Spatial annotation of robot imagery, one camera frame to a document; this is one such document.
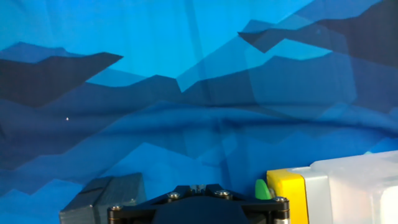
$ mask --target blue fabric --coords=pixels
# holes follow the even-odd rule
[[[393,0],[0,1],[0,220],[395,150]]]

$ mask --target yellow plastic part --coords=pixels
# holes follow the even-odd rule
[[[292,224],[308,224],[307,196],[305,181],[300,174],[287,169],[267,172],[268,187],[274,189],[276,196],[290,201],[290,221]]]

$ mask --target white translucent container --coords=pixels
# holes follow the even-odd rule
[[[317,161],[329,178],[334,224],[398,223],[398,151]]]

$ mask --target bolt head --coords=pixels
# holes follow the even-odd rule
[[[122,210],[122,208],[123,208],[122,205],[113,205],[113,206],[111,207],[111,210],[112,210],[112,211],[120,211],[120,210]]]
[[[289,200],[285,197],[275,197],[274,200],[276,202],[288,202]]]
[[[177,198],[180,197],[180,194],[177,193],[177,192],[171,192],[171,193],[167,194],[167,196],[168,196],[169,198],[172,198],[172,199],[177,199]]]
[[[230,192],[227,190],[217,190],[215,192],[215,194],[218,196],[228,196],[230,194]]]

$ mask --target green clip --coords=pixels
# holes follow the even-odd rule
[[[269,193],[267,184],[264,180],[256,180],[256,198],[260,200],[270,200],[271,194]]]

